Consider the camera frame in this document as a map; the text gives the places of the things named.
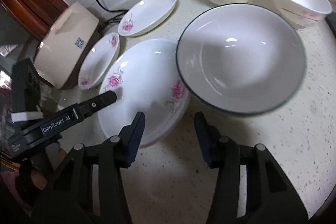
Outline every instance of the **screw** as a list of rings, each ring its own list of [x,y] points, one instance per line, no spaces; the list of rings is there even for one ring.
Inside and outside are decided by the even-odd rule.
[[[81,150],[83,148],[83,144],[82,143],[76,143],[75,146],[73,147],[75,150]]]
[[[262,143],[258,143],[256,147],[259,151],[264,151],[266,149],[266,147]]]
[[[117,143],[117,142],[120,141],[120,137],[119,137],[119,136],[112,136],[112,137],[110,138],[110,141],[111,141],[112,143]]]
[[[229,137],[221,136],[220,139],[219,139],[219,141],[220,141],[221,143],[227,143],[227,142],[229,141]]]

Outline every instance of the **power cord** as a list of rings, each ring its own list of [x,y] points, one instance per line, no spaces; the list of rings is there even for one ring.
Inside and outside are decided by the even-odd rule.
[[[125,15],[128,10],[127,9],[122,9],[122,10],[109,10],[106,7],[104,7],[99,0],[96,0],[98,5],[105,11],[110,12],[110,13],[119,13],[118,15],[108,19],[107,21],[103,22],[101,25],[101,30],[104,30],[108,25],[111,23],[119,23],[122,19],[122,16]]]

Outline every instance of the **brown wooden cabinet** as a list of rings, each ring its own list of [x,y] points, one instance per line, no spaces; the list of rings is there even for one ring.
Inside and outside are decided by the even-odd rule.
[[[63,0],[0,0],[3,7],[32,36],[42,40],[57,17],[68,7]]]

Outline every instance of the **speckled countertop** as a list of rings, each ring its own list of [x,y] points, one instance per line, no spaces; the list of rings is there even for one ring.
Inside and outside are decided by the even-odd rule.
[[[275,10],[270,0],[253,3]],[[124,52],[149,38],[179,39],[188,23],[214,7],[207,0],[178,0],[172,15],[152,32],[121,38]],[[164,140],[140,149],[131,168],[122,170],[127,201],[134,224],[205,223],[217,179],[201,155],[193,118],[203,111],[207,121],[237,143],[263,143],[280,163],[311,217],[336,184],[336,40],[325,21],[298,31],[306,48],[307,75],[298,94],[280,109],[253,118],[228,117],[192,98],[180,123]],[[61,105],[91,98],[99,88],[63,92]],[[94,115],[63,133],[63,148],[77,142],[101,143],[105,136]],[[246,186],[242,170],[241,196]],[[238,215],[244,213],[244,201]]]

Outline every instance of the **qr code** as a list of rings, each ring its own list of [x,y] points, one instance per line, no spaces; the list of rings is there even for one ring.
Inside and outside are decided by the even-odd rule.
[[[75,43],[75,45],[80,49],[83,48],[84,44],[85,44],[85,41],[83,39],[81,39],[80,37],[77,39],[77,41]]]

